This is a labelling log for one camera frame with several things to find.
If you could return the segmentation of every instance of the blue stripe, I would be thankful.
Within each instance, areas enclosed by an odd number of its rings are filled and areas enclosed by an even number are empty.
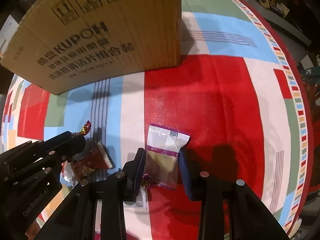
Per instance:
[[[13,118],[14,116],[11,113],[10,122],[8,123],[8,130],[13,130]]]
[[[293,219],[295,214],[293,214],[291,217],[289,217],[288,221],[291,221],[291,219]]]
[[[280,218],[279,218],[279,224],[280,224],[282,227],[284,226],[284,224],[285,224],[285,222],[286,222],[286,220],[287,220],[287,218],[288,218],[293,197],[294,197],[294,191],[291,192],[290,194],[288,194],[288,195],[285,197],[284,204],[283,204],[283,208],[282,208],[281,215],[280,215]]]
[[[28,81],[28,80],[24,80],[24,82],[23,82],[23,89],[26,89],[28,86],[30,86],[30,82]]]
[[[299,202],[300,202],[300,199],[298,199],[296,202],[294,202],[292,206],[294,207],[294,206],[295,206],[296,204],[298,204]]]
[[[108,174],[112,174],[122,168],[120,154],[122,85],[123,77],[110,79],[106,126],[106,148],[109,156],[115,164],[115,168],[108,170]]]
[[[4,118],[4,123],[3,123],[3,142],[7,143],[7,133],[8,133],[8,115],[5,116]]]
[[[235,17],[208,13],[193,13],[201,31],[238,34],[251,38],[256,47],[232,42],[206,41],[210,55],[247,57],[279,63],[265,35],[252,22]]]
[[[64,124],[60,127],[44,127],[44,140],[48,140],[65,131],[79,132],[88,120],[92,122],[91,104],[93,90],[94,83],[91,83],[68,92]]]

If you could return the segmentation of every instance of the white stripe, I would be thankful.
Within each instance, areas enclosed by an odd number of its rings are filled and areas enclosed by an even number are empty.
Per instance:
[[[123,77],[120,149],[121,165],[134,159],[139,147],[144,142],[144,72]],[[152,239],[149,207],[124,208],[127,233],[138,239]]]
[[[270,208],[276,173],[276,153],[284,150],[282,186],[276,211],[283,207],[290,174],[291,135],[287,110],[274,68],[276,63],[245,58],[257,94],[264,136],[265,171],[262,201]]]
[[[182,31],[201,31],[198,22],[192,12],[182,12]],[[209,54],[209,49],[205,41],[181,41],[181,54]]]

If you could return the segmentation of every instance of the snack packet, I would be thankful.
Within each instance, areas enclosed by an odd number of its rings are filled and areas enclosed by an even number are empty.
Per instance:
[[[175,189],[178,179],[178,154],[189,138],[189,135],[175,129],[149,125],[144,178],[150,177],[155,184]]]

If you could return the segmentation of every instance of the screw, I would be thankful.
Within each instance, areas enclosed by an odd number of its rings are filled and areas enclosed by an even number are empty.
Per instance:
[[[207,171],[201,171],[201,172],[200,172],[200,176],[203,177],[203,178],[207,178],[207,177],[209,177],[209,175],[210,175],[210,174],[209,174],[209,172],[207,172]]]
[[[44,173],[49,173],[50,171],[51,171],[50,167],[44,169]]]
[[[86,185],[88,185],[89,184],[89,181],[87,180],[87,179],[82,179],[81,181],[80,181],[80,185],[81,186],[86,186]]]
[[[117,171],[116,172],[116,177],[117,178],[122,178],[125,175],[124,171]]]
[[[239,186],[243,186],[245,183],[242,179],[237,179],[236,184],[238,184]]]

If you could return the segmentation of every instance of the striped border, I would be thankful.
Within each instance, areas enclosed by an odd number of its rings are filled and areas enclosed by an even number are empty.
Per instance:
[[[298,210],[298,206],[301,200],[301,195],[303,192],[304,180],[306,177],[305,170],[306,170],[307,161],[308,161],[308,129],[307,129],[304,104],[302,101],[300,88],[297,85],[295,77],[291,72],[290,65],[280,46],[273,39],[270,32],[264,27],[264,25],[260,22],[260,20],[258,20],[257,17],[255,17],[255,15],[249,10],[249,8],[247,8],[239,0],[232,0],[232,1],[246,14],[246,16],[260,30],[260,32],[264,34],[267,42],[270,45],[270,48],[273,50],[274,54],[278,58],[279,64],[282,65],[283,67],[283,70],[290,88],[290,92],[292,94],[292,99],[294,99],[294,105],[295,105],[298,124],[300,128],[299,129],[300,130],[300,172],[298,173],[297,187],[296,187],[294,199],[291,204],[291,211],[284,225],[284,230],[288,232],[289,228],[293,223],[295,214]]]

